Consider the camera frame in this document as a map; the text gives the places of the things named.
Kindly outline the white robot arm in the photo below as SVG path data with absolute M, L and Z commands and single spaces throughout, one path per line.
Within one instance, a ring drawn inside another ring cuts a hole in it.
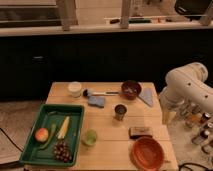
M 213 88 L 205 84 L 207 78 L 208 70 L 199 62 L 172 69 L 166 74 L 166 86 L 159 94 L 164 124 L 169 123 L 170 112 L 177 110 L 185 101 L 213 114 Z

